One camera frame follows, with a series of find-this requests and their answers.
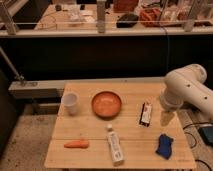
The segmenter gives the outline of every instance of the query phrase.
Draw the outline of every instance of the wooden table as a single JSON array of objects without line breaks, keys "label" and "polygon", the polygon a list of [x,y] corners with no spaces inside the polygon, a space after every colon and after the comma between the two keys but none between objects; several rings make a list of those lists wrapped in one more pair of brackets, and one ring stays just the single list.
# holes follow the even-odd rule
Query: wooden table
[{"label": "wooden table", "polygon": [[[93,96],[101,91],[113,91],[122,100],[122,110],[112,120],[102,120],[91,109]],[[167,126],[161,126],[162,107],[159,94],[162,83],[69,83],[64,93],[74,92],[79,98],[79,112],[69,116],[61,105],[46,156],[47,168],[99,168],[99,169],[194,169],[196,164],[186,137],[175,116]],[[142,104],[153,104],[151,124],[138,124]],[[120,137],[125,162],[114,167],[107,142],[108,123]],[[174,139],[169,160],[156,154],[159,136],[165,133]],[[87,149],[67,149],[63,145],[75,139],[90,141]]]}]

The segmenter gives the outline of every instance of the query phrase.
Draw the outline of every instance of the bottle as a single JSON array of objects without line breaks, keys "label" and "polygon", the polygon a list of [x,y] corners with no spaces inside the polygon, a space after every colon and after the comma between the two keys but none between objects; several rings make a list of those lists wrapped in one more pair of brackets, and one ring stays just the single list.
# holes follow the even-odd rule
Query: bottle
[{"label": "bottle", "polygon": [[111,124],[107,125],[107,130],[107,139],[111,150],[113,165],[120,165],[124,162],[124,156],[119,143],[118,135],[113,131]]}]

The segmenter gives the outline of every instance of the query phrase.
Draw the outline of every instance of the blue sponge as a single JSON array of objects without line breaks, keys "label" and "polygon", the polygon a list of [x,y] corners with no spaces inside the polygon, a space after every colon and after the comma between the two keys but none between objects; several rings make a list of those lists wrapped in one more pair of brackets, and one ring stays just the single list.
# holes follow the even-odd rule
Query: blue sponge
[{"label": "blue sponge", "polygon": [[159,146],[156,153],[163,156],[165,159],[169,159],[172,155],[172,142],[173,138],[168,137],[166,134],[162,134],[159,137]]}]

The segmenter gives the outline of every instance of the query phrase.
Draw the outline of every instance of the black cable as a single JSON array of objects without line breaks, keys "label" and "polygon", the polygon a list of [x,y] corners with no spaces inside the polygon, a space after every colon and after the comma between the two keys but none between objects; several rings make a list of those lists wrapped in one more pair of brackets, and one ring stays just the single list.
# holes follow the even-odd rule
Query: black cable
[{"label": "black cable", "polygon": [[190,135],[194,139],[194,143],[193,143],[193,145],[190,146],[190,148],[196,147],[197,139],[195,138],[195,136],[193,134],[191,134],[190,132],[184,132],[184,133]]},{"label": "black cable", "polygon": [[190,127],[190,126],[196,126],[196,125],[203,125],[203,124],[211,124],[213,125],[213,122],[197,122],[197,123],[191,123],[191,124],[188,124],[186,126],[183,127],[183,130]]},{"label": "black cable", "polygon": [[[51,18],[53,19],[52,23],[54,24],[54,26],[44,27],[44,23],[43,23],[43,21],[42,21],[42,19],[43,19],[44,17],[51,17]],[[41,28],[40,28],[41,30],[50,29],[50,28],[54,28],[54,27],[56,27],[56,29],[57,29],[57,23],[56,23],[56,18],[55,18],[55,17],[53,17],[53,16],[51,16],[51,15],[45,15],[44,17],[42,17],[42,19],[41,19],[40,22],[39,22],[39,23],[41,23]]]},{"label": "black cable", "polygon": [[47,16],[51,16],[52,14],[55,14],[55,13],[58,13],[58,11],[54,11],[54,12],[51,12],[49,14],[46,14],[46,15],[42,16],[41,19],[44,18],[44,17],[47,17]]},{"label": "black cable", "polygon": [[203,164],[209,169],[209,171],[212,171],[212,168],[211,168],[205,161],[199,160],[199,159],[196,159],[195,161],[196,161],[196,162],[203,163]]},{"label": "black cable", "polygon": [[169,58],[170,58],[170,38],[169,38],[169,34],[166,30],[165,27],[161,26],[159,24],[159,27],[162,28],[166,34],[167,37],[167,56],[166,56],[166,72],[169,72]]}]

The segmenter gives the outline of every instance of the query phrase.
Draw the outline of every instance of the small box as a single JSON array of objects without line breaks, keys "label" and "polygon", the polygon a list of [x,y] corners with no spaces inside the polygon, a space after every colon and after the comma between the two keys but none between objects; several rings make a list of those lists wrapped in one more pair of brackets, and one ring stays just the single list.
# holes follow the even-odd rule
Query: small box
[{"label": "small box", "polygon": [[118,19],[117,28],[130,28],[133,27],[138,21],[138,16],[135,14],[124,14]]},{"label": "small box", "polygon": [[213,146],[213,126],[204,126],[198,129],[206,145]]}]

